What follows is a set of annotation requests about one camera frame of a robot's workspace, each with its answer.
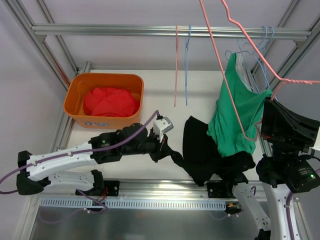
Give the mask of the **pink wire hanger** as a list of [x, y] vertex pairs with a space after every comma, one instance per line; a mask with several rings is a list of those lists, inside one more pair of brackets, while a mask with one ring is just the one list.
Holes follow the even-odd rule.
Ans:
[[179, 31], [178, 25], [175, 26], [175, 81], [174, 81], [174, 107], [177, 105], [178, 90], [178, 69], [179, 69]]

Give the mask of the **black tank top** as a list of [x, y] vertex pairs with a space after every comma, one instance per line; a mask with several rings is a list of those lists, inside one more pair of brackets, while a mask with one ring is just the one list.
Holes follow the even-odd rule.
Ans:
[[228, 179], [256, 166], [246, 151], [223, 157], [215, 141], [207, 135], [208, 128], [208, 124], [190, 116], [183, 129], [182, 157], [172, 155], [173, 162], [183, 168], [196, 185], [204, 186], [214, 174]]

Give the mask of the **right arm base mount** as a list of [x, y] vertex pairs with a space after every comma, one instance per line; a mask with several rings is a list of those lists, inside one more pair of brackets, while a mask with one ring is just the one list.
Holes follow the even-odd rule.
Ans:
[[207, 195], [210, 199], [235, 199], [232, 187], [224, 181], [210, 181], [206, 183]]

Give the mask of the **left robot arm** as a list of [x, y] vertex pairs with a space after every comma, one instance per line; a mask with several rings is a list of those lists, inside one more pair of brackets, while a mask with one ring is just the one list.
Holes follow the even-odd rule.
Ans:
[[134, 123], [92, 137], [73, 148], [43, 155], [34, 155], [26, 150], [19, 152], [17, 192], [29, 196], [50, 187], [63, 186], [98, 196], [104, 190], [101, 172], [91, 170], [89, 173], [72, 173], [69, 170], [118, 162], [123, 156], [132, 155], [149, 155], [155, 163], [168, 156], [172, 160], [181, 158], [179, 152], [169, 147], [166, 134], [154, 127], [147, 130], [142, 124]]

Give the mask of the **pink hanger with black top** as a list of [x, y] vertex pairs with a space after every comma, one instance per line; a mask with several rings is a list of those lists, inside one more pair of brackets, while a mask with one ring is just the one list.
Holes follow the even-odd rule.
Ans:
[[[274, 100], [276, 95], [277, 95], [277, 93], [278, 93], [278, 91], [281, 89], [281, 87], [284, 86], [284, 85], [287, 85], [287, 84], [304, 84], [304, 85], [314, 85], [314, 84], [318, 84], [319, 85], [320, 84], [319, 80], [302, 80], [302, 79], [289, 79], [289, 78], [280, 77], [275, 72], [275, 70], [272, 68], [272, 66], [269, 64], [269, 62], [266, 60], [266, 58], [263, 56], [263, 54], [258, 49], [258, 47], [255, 45], [255, 43], [253, 42], [252, 38], [249, 36], [249, 34], [245, 30], [245, 28], [242, 26], [242, 24], [240, 22], [234, 20], [233, 18], [231, 18], [229, 6], [226, 3], [226, 1], [225, 0], [221, 0], [221, 3], [222, 3], [222, 5], [223, 5], [223, 7], [225, 9], [227, 20], [229, 22], [231, 22], [232, 24], [236, 25], [239, 28], [239, 30], [243, 33], [244, 37], [249, 41], [249, 43], [256, 50], [256, 52], [258, 53], [258, 55], [260, 56], [262, 61], [266, 64], [267, 68], [271, 71], [271, 73], [275, 76], [275, 78], [280, 81], [279, 85], [276, 87], [276, 90], [272, 92], [271, 100]], [[237, 107], [236, 107], [235, 101], [233, 99], [233, 96], [232, 96], [232, 93], [231, 93], [231, 90], [230, 90], [230, 87], [229, 87], [229, 83], [228, 83], [227, 77], [225, 75], [223, 64], [222, 64], [222, 61], [221, 61], [221, 58], [220, 58], [220, 55], [219, 55], [219, 52], [218, 52], [218, 48], [217, 48], [217, 44], [216, 44], [215, 38], [214, 38], [213, 33], [212, 33], [211, 25], [210, 25], [210, 22], [209, 22], [209, 19], [208, 19], [208, 15], [207, 15], [207, 12], [206, 12], [206, 8], [205, 8], [205, 5], [204, 5], [204, 2], [202, 0], [200, 0], [199, 4], [200, 4], [200, 7], [201, 7], [201, 10], [202, 10], [202, 13], [203, 13], [203, 17], [204, 17], [204, 20], [205, 20], [205, 23], [206, 23], [206, 26], [207, 26], [207, 29], [208, 29], [210, 40], [212, 42], [213, 50], [215, 52], [215, 55], [216, 55], [216, 58], [217, 58], [217, 61], [218, 61], [218, 65], [219, 65], [219, 68], [220, 68], [220, 71], [221, 71], [221, 74], [222, 74], [222, 77], [223, 77], [223, 81], [225, 82], [225, 86], [226, 86], [226, 89], [227, 89], [227, 92], [228, 92], [228, 95], [229, 95], [229, 98], [230, 98], [230, 101], [231, 101], [235, 116], [236, 116], [238, 124], [240, 126], [241, 132], [242, 132], [242, 134], [243, 134], [245, 139], [247, 139], [248, 141], [251, 141], [251, 142], [255, 142], [258, 139], [258, 136], [259, 136], [258, 125], [262, 122], [262, 120], [260, 120], [260, 121], [258, 121], [258, 122], [256, 122], [254, 124], [254, 126], [256, 128], [255, 138], [249, 138], [245, 133], [243, 124], [241, 122], [241, 118], [240, 118], [239, 113], [237, 111]]]

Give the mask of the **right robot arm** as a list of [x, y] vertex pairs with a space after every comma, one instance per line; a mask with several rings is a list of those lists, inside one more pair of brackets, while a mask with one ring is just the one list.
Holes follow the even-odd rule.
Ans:
[[260, 135], [272, 145], [271, 156], [264, 154], [256, 166], [268, 213], [258, 203], [245, 176], [226, 183], [223, 193], [236, 198], [248, 211], [257, 229], [257, 240], [298, 240], [291, 201], [294, 194], [307, 193], [320, 185], [319, 174], [308, 163], [318, 149], [320, 123], [267, 97]]

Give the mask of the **red tank top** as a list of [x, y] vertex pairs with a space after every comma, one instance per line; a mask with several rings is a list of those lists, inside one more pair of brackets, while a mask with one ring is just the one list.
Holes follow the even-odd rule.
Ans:
[[127, 118], [134, 115], [140, 101], [126, 89], [97, 87], [83, 98], [83, 111], [88, 116]]

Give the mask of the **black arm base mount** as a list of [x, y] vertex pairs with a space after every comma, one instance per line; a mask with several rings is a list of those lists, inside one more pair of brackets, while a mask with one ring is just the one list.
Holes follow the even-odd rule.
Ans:
[[104, 180], [98, 183], [94, 182], [93, 187], [87, 191], [82, 191], [87, 196], [111, 196], [117, 197], [120, 190], [120, 181], [118, 180]]

